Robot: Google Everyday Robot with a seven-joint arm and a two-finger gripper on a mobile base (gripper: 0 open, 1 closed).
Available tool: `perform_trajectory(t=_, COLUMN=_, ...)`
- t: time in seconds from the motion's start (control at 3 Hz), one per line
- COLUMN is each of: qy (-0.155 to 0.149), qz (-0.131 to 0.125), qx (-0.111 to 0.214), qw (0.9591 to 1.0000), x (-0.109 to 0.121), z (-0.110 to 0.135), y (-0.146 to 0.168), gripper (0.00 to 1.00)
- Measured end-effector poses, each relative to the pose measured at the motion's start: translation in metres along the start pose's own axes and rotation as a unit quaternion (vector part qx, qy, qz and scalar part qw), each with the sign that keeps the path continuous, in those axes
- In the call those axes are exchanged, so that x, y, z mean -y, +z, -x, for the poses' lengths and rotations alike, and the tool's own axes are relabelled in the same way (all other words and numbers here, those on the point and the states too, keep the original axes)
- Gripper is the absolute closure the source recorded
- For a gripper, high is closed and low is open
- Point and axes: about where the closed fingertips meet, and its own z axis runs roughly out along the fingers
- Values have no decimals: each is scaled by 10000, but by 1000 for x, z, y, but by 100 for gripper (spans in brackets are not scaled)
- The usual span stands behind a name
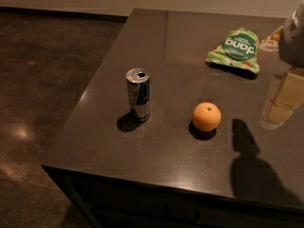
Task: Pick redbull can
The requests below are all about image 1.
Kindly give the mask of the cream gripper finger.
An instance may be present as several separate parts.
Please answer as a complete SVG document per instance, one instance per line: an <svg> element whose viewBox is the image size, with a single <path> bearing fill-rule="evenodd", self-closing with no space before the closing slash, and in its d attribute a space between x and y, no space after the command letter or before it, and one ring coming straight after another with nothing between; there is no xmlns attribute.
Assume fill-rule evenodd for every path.
<svg viewBox="0 0 304 228"><path fill-rule="evenodd" d="M261 126L270 130L281 127L303 103L304 68L291 66L272 80L261 112Z"/></svg>
<svg viewBox="0 0 304 228"><path fill-rule="evenodd" d="M283 27L277 28L269 36L267 36L260 44L259 48L266 52L279 51L279 40L281 37Z"/></svg>

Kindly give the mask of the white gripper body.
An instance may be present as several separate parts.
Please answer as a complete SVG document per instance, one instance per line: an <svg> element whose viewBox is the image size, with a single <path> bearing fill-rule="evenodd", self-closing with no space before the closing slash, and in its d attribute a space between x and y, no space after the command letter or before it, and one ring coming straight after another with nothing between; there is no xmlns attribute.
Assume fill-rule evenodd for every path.
<svg viewBox="0 0 304 228"><path fill-rule="evenodd" d="M293 67L304 67L304 1L283 25L279 58Z"/></svg>

